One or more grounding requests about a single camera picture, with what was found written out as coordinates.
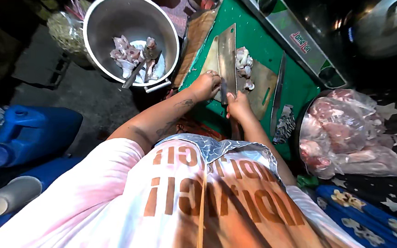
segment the cleaver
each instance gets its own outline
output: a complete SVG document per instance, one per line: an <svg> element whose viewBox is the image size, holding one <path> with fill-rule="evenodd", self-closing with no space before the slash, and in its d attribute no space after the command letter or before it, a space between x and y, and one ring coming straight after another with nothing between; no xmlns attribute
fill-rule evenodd
<svg viewBox="0 0 397 248"><path fill-rule="evenodd" d="M217 39L218 72L221 79L221 104L228 104L226 94L237 96L235 76L235 23L223 31Z"/></svg>

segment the right hand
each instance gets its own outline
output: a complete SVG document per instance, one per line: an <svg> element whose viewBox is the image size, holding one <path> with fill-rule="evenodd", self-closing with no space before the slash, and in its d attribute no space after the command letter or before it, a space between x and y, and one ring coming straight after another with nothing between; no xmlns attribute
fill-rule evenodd
<svg viewBox="0 0 397 248"><path fill-rule="evenodd" d="M228 92L226 97L228 98L228 107L226 108L228 114L226 115L226 118L229 119L232 117L239 123L255 118L246 94L238 91L238 96L235 98L232 93Z"/></svg>

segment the metal pot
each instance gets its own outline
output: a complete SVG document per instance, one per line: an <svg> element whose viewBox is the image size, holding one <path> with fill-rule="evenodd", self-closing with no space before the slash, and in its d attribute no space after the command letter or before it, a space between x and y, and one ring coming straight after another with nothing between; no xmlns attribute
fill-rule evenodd
<svg viewBox="0 0 397 248"><path fill-rule="evenodd" d="M85 46L95 64L108 76L124 83L122 69L110 57L113 37L124 35L130 42L155 39L165 59L164 75L147 83L134 82L147 93L168 86L167 77L179 60L179 37L166 13L150 0L96 0L84 19Z"/></svg>

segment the green plastic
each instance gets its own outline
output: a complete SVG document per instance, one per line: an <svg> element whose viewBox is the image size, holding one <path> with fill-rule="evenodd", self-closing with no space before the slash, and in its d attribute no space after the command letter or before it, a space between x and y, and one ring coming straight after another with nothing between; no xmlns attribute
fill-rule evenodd
<svg viewBox="0 0 397 248"><path fill-rule="evenodd" d="M214 26L208 35L205 44L198 54L195 64L191 68L188 76L185 78L180 90L191 85L191 83L200 75L201 67L205 62L212 40L215 36L226 30L230 25L236 23L235 44L236 47L245 46L249 54L265 65L276 74L280 67L283 49L273 40L273 38L263 29L260 22L250 13L245 5L238 0L224 0L220 6ZM281 115L284 104L293 105L295 118L301 108L320 92L310 77L299 67L291 58L287 57L286 72L281 95L281 106L277 117ZM268 104L266 114L260 121L262 127L270 137L269 125L272 111L273 96ZM211 127L213 130L230 137L231 128L229 121L225 118L226 109L216 100L210 100L198 104L193 110L193 116L196 120ZM287 160L291 160L290 148L288 144L279 144L275 146L280 155Z"/></svg>
<svg viewBox="0 0 397 248"><path fill-rule="evenodd" d="M318 178L310 175L298 175L296 177L296 185L302 189L303 187L309 187L315 189L318 185Z"/></svg>

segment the knife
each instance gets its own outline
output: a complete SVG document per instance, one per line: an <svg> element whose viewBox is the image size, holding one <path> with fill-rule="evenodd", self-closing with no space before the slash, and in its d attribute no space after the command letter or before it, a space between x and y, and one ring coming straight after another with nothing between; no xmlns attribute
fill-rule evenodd
<svg viewBox="0 0 397 248"><path fill-rule="evenodd" d="M284 72L286 71L286 52L283 51L280 69L278 71L277 86L273 95L272 114L270 115L270 136L274 137L277 129L277 112L281 104L281 90L283 89Z"/></svg>

